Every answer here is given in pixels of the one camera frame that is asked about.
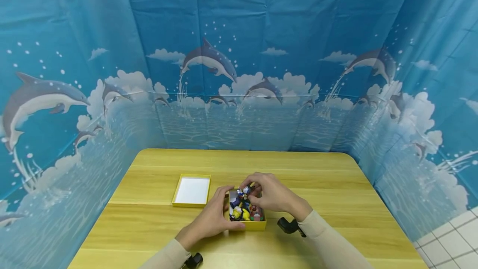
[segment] right hand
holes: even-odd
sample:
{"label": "right hand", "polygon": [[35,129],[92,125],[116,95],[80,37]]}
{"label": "right hand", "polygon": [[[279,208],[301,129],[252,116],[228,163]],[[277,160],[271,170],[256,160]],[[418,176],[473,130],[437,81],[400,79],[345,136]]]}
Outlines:
{"label": "right hand", "polygon": [[302,222],[312,212],[309,203],[282,184],[275,175],[255,172],[239,186],[243,189],[254,182],[254,190],[249,194],[251,204],[276,212],[287,212],[298,222]]}

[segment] yellow box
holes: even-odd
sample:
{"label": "yellow box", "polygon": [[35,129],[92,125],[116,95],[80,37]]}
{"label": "yellow box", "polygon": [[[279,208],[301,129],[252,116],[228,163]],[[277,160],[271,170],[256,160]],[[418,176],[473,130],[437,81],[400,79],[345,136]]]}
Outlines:
{"label": "yellow box", "polygon": [[[230,203],[234,202],[234,200],[236,199],[237,190],[238,189],[234,188],[233,190],[230,190],[227,195],[227,201],[229,202],[229,212],[227,212],[227,219],[229,221],[231,221],[230,214],[232,214],[232,207]],[[264,231],[267,225],[267,217],[266,217],[266,213],[264,212],[264,209],[262,209],[262,215],[264,216],[264,221],[241,221],[242,223],[246,225],[245,231],[251,231],[251,232]]]}
{"label": "yellow box", "polygon": [[210,187],[210,175],[182,174],[174,192],[173,207],[204,208]]}

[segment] long sleeve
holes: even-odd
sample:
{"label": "long sleeve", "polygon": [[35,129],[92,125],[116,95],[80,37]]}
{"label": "long sleeve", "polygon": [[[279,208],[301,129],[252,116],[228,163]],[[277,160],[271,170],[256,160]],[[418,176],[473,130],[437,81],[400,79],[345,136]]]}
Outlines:
{"label": "long sleeve", "polygon": [[173,239],[139,269],[181,269],[190,256],[191,254]]}
{"label": "long sleeve", "polygon": [[365,257],[314,210],[299,222],[327,269],[373,269]]}

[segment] yellow table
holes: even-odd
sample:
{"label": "yellow table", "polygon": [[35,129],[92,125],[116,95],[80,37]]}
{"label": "yellow table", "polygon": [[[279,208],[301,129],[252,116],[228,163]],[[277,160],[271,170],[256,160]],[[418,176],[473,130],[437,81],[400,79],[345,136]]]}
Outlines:
{"label": "yellow table", "polygon": [[[164,247],[201,209],[173,208],[180,174],[210,174],[212,196],[252,172],[271,172],[304,197],[359,249],[375,269],[427,266],[368,183],[342,153],[146,149],[136,156],[69,269],[135,269]],[[277,226],[284,213],[267,212],[264,232],[231,232],[193,251],[202,269],[320,268],[298,232]]]}

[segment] blue backdrop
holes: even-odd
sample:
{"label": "blue backdrop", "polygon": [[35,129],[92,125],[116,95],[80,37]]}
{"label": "blue backdrop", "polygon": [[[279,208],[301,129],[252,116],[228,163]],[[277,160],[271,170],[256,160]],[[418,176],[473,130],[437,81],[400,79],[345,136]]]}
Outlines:
{"label": "blue backdrop", "polygon": [[345,152],[410,240],[478,205],[476,0],[0,0],[0,267],[146,147]]}

